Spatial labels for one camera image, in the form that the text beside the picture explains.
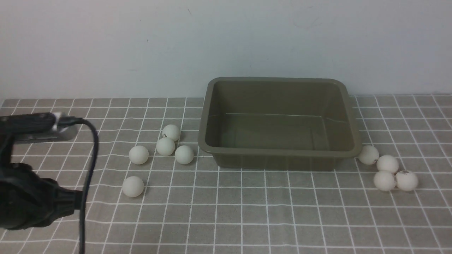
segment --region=grid mat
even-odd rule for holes
[[[89,119],[101,140],[87,206],[87,253],[451,254],[452,96],[351,96],[365,144],[417,173],[406,193],[375,189],[375,166],[345,160],[332,172],[219,168],[197,146],[202,98],[6,100],[0,115],[67,112]],[[155,154],[160,130],[181,126],[188,165]],[[135,145],[151,153],[128,159]],[[82,127],[71,142],[15,146],[13,160],[81,189],[92,147]],[[145,182],[128,198],[128,176]],[[77,253],[78,213],[46,228],[0,230],[0,253]]]

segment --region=tray bottom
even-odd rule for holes
[[[274,114],[222,116],[220,146],[329,151],[322,117]]]

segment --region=white grid line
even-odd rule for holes
[[[121,188],[120,185],[109,185],[109,184],[103,184],[103,183],[96,183],[96,184],[92,184],[91,186],[107,186],[107,187],[112,187],[112,188]],[[78,188],[78,187],[83,187],[82,185],[61,185],[62,187],[65,188]],[[150,187],[153,188],[167,188],[169,187],[169,185],[152,185]],[[171,186],[172,188],[191,188],[191,186]],[[212,188],[211,186],[195,186],[196,188]],[[231,189],[239,189],[239,186],[220,186],[219,188],[231,188]],[[261,187],[243,187],[243,188],[248,188],[248,189],[262,189]],[[267,187],[267,189],[289,189],[289,187]],[[303,190],[303,189],[313,189],[313,188],[309,188],[309,187],[292,187],[291,189],[299,189],[299,190]],[[318,190],[378,190],[377,188],[329,188],[329,187],[318,187],[315,188]],[[439,190],[437,188],[418,188],[419,190]],[[452,190],[452,188],[441,188],[442,190]]]
[[[198,158],[196,158],[196,163],[195,163],[195,174],[194,174],[194,178],[193,178],[193,189],[192,189],[192,201],[190,204],[188,204],[190,206],[190,213],[188,216],[188,224],[192,223],[192,211],[193,211],[193,200],[194,200],[194,196],[195,196],[195,184],[196,184],[196,173],[197,173],[197,169],[198,168]],[[187,254],[188,251],[188,236],[190,235],[190,226],[188,226],[187,229],[187,239],[185,241],[185,254]]]
[[[265,187],[265,212],[267,213],[267,240],[268,240],[268,253],[272,254],[272,246],[271,246],[271,240],[270,240],[270,217],[268,215],[268,195],[267,195],[267,171],[264,170],[264,187]]]
[[[141,123],[140,132],[138,133],[138,137],[137,137],[137,141],[135,142],[135,145],[137,145],[138,140],[140,139],[141,130],[143,129],[143,124],[144,124],[144,120],[143,120],[143,122]],[[152,172],[152,165],[153,165],[153,164],[154,164],[154,158],[152,158],[152,161],[151,161],[151,168],[149,169],[149,173],[148,173],[148,176],[147,176],[146,184],[145,184],[144,189],[143,189],[143,197],[141,198],[140,210],[138,211],[137,222],[136,222],[135,230],[133,231],[132,243],[135,242],[135,236],[137,235],[138,222],[140,221],[141,211],[142,211],[142,209],[143,209],[143,203],[144,203],[144,198],[145,198],[145,196],[146,196],[147,186],[149,185],[149,181],[150,181],[150,178],[151,178],[151,172]],[[131,254],[131,253],[132,253],[132,245],[130,245],[130,249],[129,249],[129,254]]]
[[[75,221],[79,221],[77,219],[74,220],[63,220],[61,221],[62,224],[65,224],[66,222],[75,222]],[[127,222],[127,221],[113,221],[113,222],[109,222],[109,221],[96,221],[96,220],[86,220],[89,222],[93,222],[93,223],[98,223],[98,224],[123,224],[123,225],[162,225],[163,222]],[[169,224],[169,225],[212,225],[212,222],[165,222],[165,224]],[[231,222],[218,222],[217,225],[240,225],[240,223],[231,223]],[[245,226],[266,226],[267,224],[262,224],[262,223],[243,223],[243,225]],[[319,224],[300,224],[300,223],[296,223],[296,224],[292,224],[292,223],[269,223],[270,226],[281,226],[281,225],[287,225],[287,226],[315,226],[315,227],[321,227]],[[368,227],[368,228],[444,228],[444,229],[452,229],[452,226],[424,226],[424,225],[418,225],[418,226],[412,226],[412,225],[347,225],[347,224],[323,224],[323,227],[356,227],[356,228],[360,228],[360,227]]]
[[[220,185],[220,166],[217,173],[217,193],[215,196],[215,224],[213,225],[213,254],[215,254],[215,244],[217,243],[217,213],[218,213],[218,186]]]
[[[88,108],[89,106],[57,106],[56,108]],[[2,107],[2,108],[34,108],[34,107]],[[179,108],[182,109],[184,107],[92,107],[92,108]],[[202,107],[186,107],[186,108],[198,108],[202,109]]]
[[[96,171],[103,171],[103,170],[110,170],[110,171],[120,171],[120,172],[125,172],[126,170],[120,170],[120,169],[109,169],[109,168],[102,168],[102,169],[96,169]],[[53,169],[42,169],[41,171],[55,171],[57,172],[58,170],[53,170]],[[81,169],[63,169],[63,171],[83,171]],[[129,170],[129,172],[131,171],[141,171],[138,169],[131,169]],[[171,172],[172,170],[158,170],[159,172]],[[194,172],[194,170],[177,170],[178,172]],[[217,170],[197,170],[198,172],[217,172]],[[237,172],[237,170],[221,170],[221,172]],[[244,170],[244,173],[255,173],[256,171],[252,171],[252,170]],[[271,173],[271,172],[280,172],[277,170],[267,170],[267,172]],[[357,171],[343,171],[343,172],[337,172],[338,174],[358,174]],[[375,172],[370,172],[370,171],[366,171],[366,172],[361,172],[361,174],[373,174]],[[452,174],[452,172],[416,172],[416,174],[432,174],[432,175],[436,175],[436,174]]]
[[[138,138],[139,138],[139,137],[140,137],[140,133],[138,133],[137,141],[135,142],[135,144],[138,142]],[[128,171],[129,171],[129,168],[130,168],[130,164],[131,164],[131,163],[132,163],[132,162],[129,161],[129,165],[128,165],[127,171],[126,171],[126,173],[125,173],[124,180],[126,180],[126,178],[127,178],[127,173],[128,173]],[[110,227],[108,228],[107,236],[105,237],[104,246],[102,247],[102,253],[105,251],[105,243],[107,242],[108,236],[110,235],[110,231],[111,231],[111,228],[112,228],[112,225],[113,225],[112,222],[113,222],[113,220],[114,220],[114,216],[115,216],[116,211],[117,211],[117,209],[118,209],[118,204],[119,204],[119,200],[121,199],[121,194],[122,194],[122,191],[119,192],[118,200],[116,201],[116,205],[115,205],[115,208],[114,208],[114,211],[113,211],[113,216],[112,216],[112,219],[111,219],[111,221],[110,221]]]
[[[381,131],[387,131],[387,130],[367,130],[367,132],[381,132]],[[416,132],[450,132],[450,130],[414,130]],[[408,132],[408,130],[390,130],[390,132]]]
[[[103,117],[103,118],[87,118],[89,120],[103,120],[103,119],[109,119],[109,120],[123,120],[123,119],[134,119],[134,120],[182,120],[182,118],[111,118],[111,117]],[[201,118],[184,118],[185,120],[201,120]],[[361,117],[361,118],[356,118],[357,120],[382,120],[383,117],[380,118],[365,118],[365,117]],[[389,119],[389,120],[400,120],[401,118],[385,118],[385,119]],[[432,117],[424,117],[424,118],[406,118],[409,120],[420,120],[420,119],[431,119],[431,120],[443,120],[443,119],[451,119],[451,118],[447,118],[447,117],[443,117],[443,118],[432,118]]]
[[[240,253],[243,253],[243,167],[240,168]]]
[[[290,207],[291,207],[291,212],[292,212],[292,223],[293,223],[293,231],[294,231],[294,236],[295,236],[295,243],[298,246],[298,245],[300,245],[300,243],[298,242],[297,226],[295,223],[295,212],[293,210],[293,200],[292,200],[292,190],[290,188],[289,170],[287,170],[287,172],[286,172],[286,177],[287,177],[287,185],[289,187]],[[300,254],[300,248],[297,248],[297,254]]]
[[[116,205],[117,203],[108,203],[108,202],[103,202],[103,201],[91,201],[90,203],[99,203],[99,204],[106,204],[106,205]],[[150,203],[150,204],[146,204],[146,205],[191,205],[191,203]],[[139,205],[138,203],[118,203],[118,205]],[[200,206],[200,205],[212,205],[214,206],[214,203],[202,203],[202,204],[193,204],[194,206]],[[228,204],[228,203],[220,203],[219,205],[228,205],[228,206],[239,206],[240,204]],[[246,206],[261,206],[261,207],[265,207],[265,206],[289,206],[287,204],[284,203],[279,203],[279,204],[247,204],[244,203],[243,205]],[[337,205],[293,205],[294,207],[338,207]],[[344,206],[345,208],[367,208],[369,206]],[[371,208],[420,208],[421,206],[370,206]],[[424,206],[424,208],[449,208],[448,206],[443,206],[443,207],[426,207]]]
[[[174,165],[173,165],[173,171],[171,172],[171,180],[169,182],[168,196],[166,197],[165,211],[163,213],[162,228],[160,229],[160,238],[159,238],[159,245],[157,247],[157,254],[159,254],[159,252],[160,252],[160,246],[161,246],[161,243],[162,243],[163,228],[165,227],[166,211],[168,209],[168,203],[170,202],[171,185],[173,183],[173,176],[174,176]]]
[[[48,242],[50,240],[31,240],[28,241],[29,243],[36,243],[36,242]],[[77,240],[74,239],[53,239],[52,241],[67,241],[67,242],[77,242]],[[4,243],[23,243],[23,241],[3,241]],[[88,244],[96,244],[96,245],[103,245],[104,243],[100,242],[90,242],[86,241]],[[154,246],[158,245],[157,243],[122,243],[122,242],[111,242],[106,243],[107,245],[144,245],[144,246]],[[178,245],[178,246],[185,246],[186,244],[177,244],[177,243],[162,243],[160,245]],[[239,244],[216,244],[217,246],[240,246]],[[188,246],[213,246],[213,244],[188,244]],[[259,244],[246,244],[244,246],[250,246],[250,247],[268,247],[268,245],[259,245]],[[283,245],[272,245],[275,247],[281,247],[281,246],[291,246],[291,247],[307,247],[307,248],[323,248],[324,246],[321,245],[289,245],[289,244],[283,244]],[[351,249],[352,246],[328,246],[330,249]],[[376,246],[357,246],[357,249],[381,249],[380,247]],[[444,248],[435,248],[435,247],[403,247],[403,246],[388,246],[384,247],[384,249],[407,249],[407,250],[418,250],[418,249],[424,249],[424,250],[452,250],[451,247],[444,247]]]
[[[315,196],[315,204],[316,204],[315,207],[317,207],[317,213],[319,214],[319,223],[320,223],[320,230],[322,232],[323,247],[325,248],[325,254],[328,254],[325,232],[323,231],[322,215],[320,214],[319,200],[317,199],[317,191],[315,190],[314,175],[312,172],[311,172],[311,181],[312,181],[312,187],[314,188],[314,196]]]
[[[60,144],[71,144],[72,142],[59,142]],[[89,141],[77,141],[77,144],[90,144],[92,142]],[[125,143],[125,144],[134,144],[134,142],[128,142],[128,141],[106,141],[106,142],[99,142],[99,144],[110,144],[110,143]],[[138,142],[140,144],[157,144],[157,142]],[[197,142],[180,142],[181,144],[197,144]],[[416,143],[397,143],[398,145],[415,145]],[[423,145],[436,145],[436,144],[440,144],[440,145],[452,145],[452,143],[444,143],[444,142],[440,142],[440,143],[433,143],[433,142],[421,142],[419,144],[423,144]],[[374,145],[393,145],[393,143],[377,143],[374,142]]]
[[[107,165],[107,163],[108,163],[109,160],[110,160],[110,156],[108,156],[107,161],[105,162],[105,165]],[[105,170],[102,170],[102,173],[101,173],[101,175],[100,175],[99,182],[102,180],[102,177],[104,176],[104,172],[105,172]],[[98,189],[99,189],[99,186],[96,187],[96,190],[95,190],[94,195],[93,195],[93,200],[95,200],[95,197],[96,197],[96,194],[97,194]],[[92,207],[92,205],[89,207],[88,211],[86,212],[86,215],[85,215],[86,217],[88,217],[89,212],[91,211],[91,207]]]
[[[359,105],[358,99],[356,97],[355,97],[355,100],[356,100],[356,104]],[[362,116],[362,112],[361,112],[361,109],[359,107],[358,107],[358,110],[359,110],[359,114]],[[364,127],[366,128],[366,132],[367,132],[367,125],[366,125],[365,122],[364,122]],[[372,138],[371,138],[369,132],[367,132],[367,135],[369,136],[369,140],[372,143]],[[364,181],[363,181],[363,177],[361,176],[361,171],[359,170],[358,162],[356,161],[356,159],[354,159],[354,161],[355,161],[356,168],[358,169],[358,174],[359,174],[359,179],[361,180],[361,185],[364,188]],[[372,222],[373,222],[373,224],[375,226],[375,230],[377,231],[378,242],[380,243],[380,246],[383,247],[383,242],[381,240],[380,232],[378,230],[377,223],[376,223],[375,217],[373,215],[372,207],[370,205],[369,197],[367,195],[367,190],[364,190],[364,195],[366,196],[366,201],[367,201],[367,205],[369,207],[369,211],[370,211],[370,214],[371,214],[371,217],[372,217]]]
[[[339,186],[339,179],[336,174],[336,169],[334,169],[333,171],[334,171],[334,176],[336,178],[336,184]],[[345,221],[347,222],[347,225],[348,225],[348,234],[350,235],[350,240],[352,242],[353,252],[356,254],[356,248],[355,248],[355,242],[353,240],[352,229],[350,228],[350,223],[348,222],[348,215],[347,215],[347,211],[345,210],[345,204],[344,204],[344,199],[342,198],[341,190],[339,190],[339,196],[340,196],[340,201],[342,203],[342,209],[343,209],[344,215],[345,215]]]
[[[110,99],[108,105],[111,106],[111,104],[112,104],[112,99]],[[90,150],[90,152],[89,152],[90,155],[91,155],[91,153],[93,152],[93,149],[94,149],[94,146],[91,147],[91,150]],[[83,171],[86,172],[85,177],[88,176],[88,171],[87,171],[87,168],[86,168],[86,165],[88,164],[88,161],[89,161],[89,159],[86,160],[85,166],[83,167]],[[76,186],[76,188],[78,188],[78,187],[81,187],[81,188],[82,188],[82,187],[83,187],[83,186],[78,186],[78,185],[80,184],[80,180],[81,180],[82,175],[83,175],[83,172],[80,174],[79,179],[77,180],[77,186]],[[86,202],[86,205],[88,205],[88,204],[90,204],[90,207],[88,208],[88,211],[85,213],[85,221],[87,221],[86,218],[88,217],[88,212],[89,212],[89,209],[91,208],[92,203],[88,203],[88,201],[87,201],[87,202]],[[78,246],[78,245],[79,245],[79,243],[77,243],[77,244],[74,246],[74,249],[72,250],[72,253],[75,253],[75,251],[77,250],[77,246]]]
[[[117,157],[128,157],[128,155],[120,155],[120,154],[105,154],[105,155],[99,155],[98,156],[98,158],[101,158],[101,157],[109,157],[109,156],[111,156],[111,155],[113,155],[113,156],[117,156]],[[26,155],[27,157],[44,157],[44,155]],[[89,157],[89,156],[87,156],[87,155],[48,155],[47,157]],[[158,158],[158,157],[172,157],[172,158],[174,158],[174,155],[170,155],[170,156],[162,156],[162,155],[156,155],[155,156],[155,158]],[[203,158],[203,157],[207,157],[207,158],[212,158],[212,156],[195,156],[195,157],[201,157],[201,158]],[[422,156],[403,156],[403,157],[399,157],[399,156],[394,156],[394,158],[396,158],[396,159],[444,159],[444,158],[446,158],[446,159],[451,159],[452,157],[450,157],[450,156],[447,156],[447,157],[440,157],[440,156],[430,156],[430,157],[422,157]]]

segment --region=white wall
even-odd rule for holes
[[[450,0],[2,0],[0,97],[203,96],[218,76],[452,92]]]

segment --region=black grip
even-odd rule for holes
[[[52,113],[0,117],[0,135],[43,133],[52,129],[57,118]]]

